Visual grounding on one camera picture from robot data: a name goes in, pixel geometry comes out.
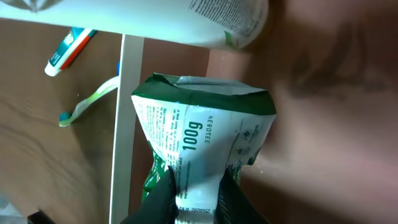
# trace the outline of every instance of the wooden table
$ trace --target wooden table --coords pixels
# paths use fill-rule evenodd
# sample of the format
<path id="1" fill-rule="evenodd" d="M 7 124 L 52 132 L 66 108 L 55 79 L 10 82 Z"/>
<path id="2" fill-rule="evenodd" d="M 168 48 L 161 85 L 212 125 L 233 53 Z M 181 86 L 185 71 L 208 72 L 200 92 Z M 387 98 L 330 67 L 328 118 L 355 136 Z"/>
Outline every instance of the wooden table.
<path id="1" fill-rule="evenodd" d="M 0 191 L 23 216 L 40 208 L 56 223 L 107 223 L 116 92 L 99 100 L 69 128 L 58 127 L 58 116 L 74 109 L 115 76 L 121 35 L 97 33 L 70 68 L 48 77 L 44 67 L 68 28 L 4 20 L 0 27 Z M 256 76 L 246 80 L 241 76 L 248 59 L 249 55 L 210 53 L 207 49 L 146 39 L 140 80 L 160 72 L 235 78 L 269 87 L 271 83 Z M 130 213 L 139 207 L 142 184 L 152 165 L 141 126 L 136 122 L 135 127 Z M 268 153 L 262 153 L 259 162 L 247 169 L 241 187 L 270 221 L 343 222 L 268 187 L 275 177 L 268 167 L 271 157 L 265 155 Z"/>

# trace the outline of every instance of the wooden surface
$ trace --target wooden surface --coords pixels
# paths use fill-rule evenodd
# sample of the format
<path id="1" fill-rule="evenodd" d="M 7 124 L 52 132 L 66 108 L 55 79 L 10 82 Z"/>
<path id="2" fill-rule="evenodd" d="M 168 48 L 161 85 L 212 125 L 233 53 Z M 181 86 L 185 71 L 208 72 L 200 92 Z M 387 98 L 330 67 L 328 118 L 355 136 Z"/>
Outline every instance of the wooden surface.
<path id="1" fill-rule="evenodd" d="M 26 216 L 42 209 L 56 223 L 106 223 L 116 91 L 72 127 L 58 127 L 104 81 L 116 75 L 121 35 L 97 33 L 56 77 L 47 60 L 68 32 L 0 20 L 0 191 Z"/>
<path id="2" fill-rule="evenodd" d="M 265 46 L 210 54 L 209 77 L 267 88 L 277 110 L 242 189 L 274 223 L 398 223 L 398 2 L 279 2 Z"/>

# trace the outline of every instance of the toothpaste tube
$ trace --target toothpaste tube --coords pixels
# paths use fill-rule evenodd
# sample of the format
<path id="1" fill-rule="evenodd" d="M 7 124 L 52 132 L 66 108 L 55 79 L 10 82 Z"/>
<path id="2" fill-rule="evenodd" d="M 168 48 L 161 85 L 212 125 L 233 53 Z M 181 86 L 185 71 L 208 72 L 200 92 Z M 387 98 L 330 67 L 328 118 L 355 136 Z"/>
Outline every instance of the toothpaste tube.
<path id="1" fill-rule="evenodd" d="M 232 80 L 154 74 L 132 93 L 154 165 L 143 198 L 173 168 L 175 223 L 214 223 L 220 180 L 253 165 L 276 111 L 267 90 Z"/>
<path id="2" fill-rule="evenodd" d="M 58 72 L 67 68 L 92 38 L 95 32 L 96 31 L 93 29 L 72 27 L 68 35 L 64 38 L 54 55 L 49 60 L 44 72 L 47 75 L 54 77 Z"/>

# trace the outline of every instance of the toothbrush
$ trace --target toothbrush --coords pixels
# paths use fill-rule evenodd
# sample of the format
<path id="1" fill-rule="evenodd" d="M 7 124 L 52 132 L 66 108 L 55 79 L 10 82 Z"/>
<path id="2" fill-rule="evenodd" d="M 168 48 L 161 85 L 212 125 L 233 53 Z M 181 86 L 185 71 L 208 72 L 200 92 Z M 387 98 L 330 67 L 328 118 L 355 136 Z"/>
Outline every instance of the toothbrush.
<path id="1" fill-rule="evenodd" d="M 84 110 L 86 110 L 92 103 L 96 100 L 109 93 L 110 91 L 119 87 L 120 77 L 116 76 L 108 81 L 104 82 L 89 98 L 81 101 L 76 105 L 75 110 L 70 116 L 69 112 L 64 112 L 60 114 L 60 127 L 69 126 L 74 120 L 76 120 Z"/>

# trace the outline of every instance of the white panel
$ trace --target white panel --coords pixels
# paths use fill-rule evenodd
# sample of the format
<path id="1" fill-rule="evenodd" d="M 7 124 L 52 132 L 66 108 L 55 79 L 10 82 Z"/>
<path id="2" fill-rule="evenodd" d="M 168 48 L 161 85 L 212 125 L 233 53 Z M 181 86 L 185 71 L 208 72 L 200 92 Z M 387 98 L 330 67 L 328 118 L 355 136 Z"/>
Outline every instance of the white panel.
<path id="1" fill-rule="evenodd" d="M 123 34 L 113 143 L 110 224 L 121 223 L 129 211 L 132 146 L 136 125 L 131 93 L 139 85 L 143 48 L 144 38 Z"/>

